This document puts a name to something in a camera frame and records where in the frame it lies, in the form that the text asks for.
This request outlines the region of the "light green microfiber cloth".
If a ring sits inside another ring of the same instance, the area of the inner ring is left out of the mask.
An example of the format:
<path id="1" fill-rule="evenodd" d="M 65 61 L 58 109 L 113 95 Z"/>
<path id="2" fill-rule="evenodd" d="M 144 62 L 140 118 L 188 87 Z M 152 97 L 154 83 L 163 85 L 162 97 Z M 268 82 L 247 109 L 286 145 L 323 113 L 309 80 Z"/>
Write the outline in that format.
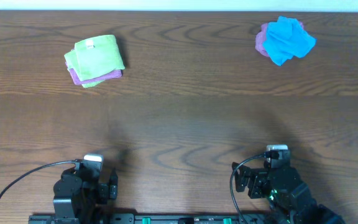
<path id="1" fill-rule="evenodd" d="M 65 63 L 75 70 L 81 81 L 100 77 L 113 70 L 125 69 L 114 35 L 81 40 L 64 58 Z"/>

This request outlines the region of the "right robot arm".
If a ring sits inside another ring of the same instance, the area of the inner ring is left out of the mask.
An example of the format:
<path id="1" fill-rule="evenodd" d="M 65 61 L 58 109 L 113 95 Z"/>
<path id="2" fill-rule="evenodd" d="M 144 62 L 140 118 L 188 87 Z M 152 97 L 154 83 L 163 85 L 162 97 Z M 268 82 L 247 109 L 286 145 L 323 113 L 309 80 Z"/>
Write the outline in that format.
<path id="1" fill-rule="evenodd" d="M 280 167 L 265 163 L 261 169 L 233 162 L 232 171 L 232 185 L 237 192 L 249 189 L 251 199 L 268 200 L 271 213 L 265 223 L 345 224 L 340 215 L 317 203 L 306 182 L 288 162 Z"/>

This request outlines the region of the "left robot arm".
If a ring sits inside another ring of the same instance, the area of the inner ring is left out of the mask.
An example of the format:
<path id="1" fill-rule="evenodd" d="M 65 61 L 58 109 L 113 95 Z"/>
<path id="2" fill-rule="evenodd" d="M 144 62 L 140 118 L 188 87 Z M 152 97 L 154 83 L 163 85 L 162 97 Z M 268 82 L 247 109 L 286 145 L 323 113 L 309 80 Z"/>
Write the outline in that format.
<path id="1" fill-rule="evenodd" d="M 99 182 L 100 170 L 82 167 L 65 170 L 53 186 L 57 223 L 106 222 L 98 205 L 117 198 L 118 176 L 111 171 L 109 181 Z"/>

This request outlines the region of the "folded green cloth underneath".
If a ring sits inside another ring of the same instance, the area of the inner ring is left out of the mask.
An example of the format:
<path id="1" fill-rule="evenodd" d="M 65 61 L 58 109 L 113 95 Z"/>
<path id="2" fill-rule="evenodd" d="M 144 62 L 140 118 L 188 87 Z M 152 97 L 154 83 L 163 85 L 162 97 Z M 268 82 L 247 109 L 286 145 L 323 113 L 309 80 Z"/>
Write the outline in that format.
<path id="1" fill-rule="evenodd" d="M 82 86 L 83 88 L 91 88 L 91 87 L 94 87 L 94 86 L 96 86 L 96 85 L 102 83 L 103 81 L 104 81 L 104 80 L 100 80 L 100 81 L 96 81 L 96 82 L 90 82 L 90 83 L 83 83 L 83 84 L 81 84 L 81 86 Z"/>

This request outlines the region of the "folded purple cloth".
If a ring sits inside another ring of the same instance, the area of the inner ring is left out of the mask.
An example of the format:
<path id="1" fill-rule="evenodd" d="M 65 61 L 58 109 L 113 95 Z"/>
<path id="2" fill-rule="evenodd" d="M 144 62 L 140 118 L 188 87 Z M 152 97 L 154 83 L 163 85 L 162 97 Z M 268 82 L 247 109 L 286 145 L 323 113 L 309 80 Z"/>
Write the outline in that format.
<path id="1" fill-rule="evenodd" d="M 96 81 L 100 81 L 100 80 L 108 80 L 108 79 L 113 79 L 113 78 L 120 78 L 122 77 L 122 71 L 121 70 L 113 70 L 105 75 L 102 75 L 100 77 L 96 77 L 96 78 L 91 78 L 89 80 L 83 80 L 81 81 L 79 79 L 79 76 L 77 75 L 77 73 L 75 72 L 75 70 L 73 68 L 70 68 L 68 66 L 67 63 L 65 63 L 65 65 L 67 66 L 67 70 L 69 71 L 71 78 L 74 82 L 74 84 L 76 85 L 81 85 L 83 83 L 90 83 L 90 82 L 96 82 Z"/>

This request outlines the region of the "crumpled purple cloth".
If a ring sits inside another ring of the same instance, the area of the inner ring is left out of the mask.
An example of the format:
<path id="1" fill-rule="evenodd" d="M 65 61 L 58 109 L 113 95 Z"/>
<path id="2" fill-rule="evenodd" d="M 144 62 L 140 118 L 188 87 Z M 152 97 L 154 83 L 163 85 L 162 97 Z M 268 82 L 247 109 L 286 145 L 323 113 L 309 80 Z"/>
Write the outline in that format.
<path id="1" fill-rule="evenodd" d="M 264 42 L 267 40 L 267 31 L 269 23 L 264 23 L 260 26 L 260 32 L 255 37 L 255 49 L 265 57 L 269 57 L 268 52 L 264 47 Z M 279 37 L 289 38 L 293 32 L 293 22 L 272 22 L 271 33 Z"/>

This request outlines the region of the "crumpled blue cloth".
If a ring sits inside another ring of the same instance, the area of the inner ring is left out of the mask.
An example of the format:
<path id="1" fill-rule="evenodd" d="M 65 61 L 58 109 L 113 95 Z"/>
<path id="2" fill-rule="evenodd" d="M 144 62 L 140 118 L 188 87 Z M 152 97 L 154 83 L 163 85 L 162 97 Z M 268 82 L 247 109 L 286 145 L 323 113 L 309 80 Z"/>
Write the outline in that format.
<path id="1" fill-rule="evenodd" d="M 293 57 L 305 57 L 316 45 L 316 39 L 305 31 L 302 22 L 284 16 L 267 24 L 265 36 L 262 45 L 272 62 L 278 66 Z"/>

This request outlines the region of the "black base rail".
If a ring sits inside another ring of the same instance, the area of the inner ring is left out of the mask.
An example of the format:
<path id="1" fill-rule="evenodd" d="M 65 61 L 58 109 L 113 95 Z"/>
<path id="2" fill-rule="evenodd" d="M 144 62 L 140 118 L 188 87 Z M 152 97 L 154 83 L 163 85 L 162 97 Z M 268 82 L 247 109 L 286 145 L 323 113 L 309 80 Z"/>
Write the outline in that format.
<path id="1" fill-rule="evenodd" d="M 240 221 L 237 215 L 134 215 L 115 213 L 96 215 L 88 221 L 79 218 L 57 218 L 55 215 L 31 215 L 28 224 L 266 224 L 275 223 L 263 214 L 250 214 Z"/>

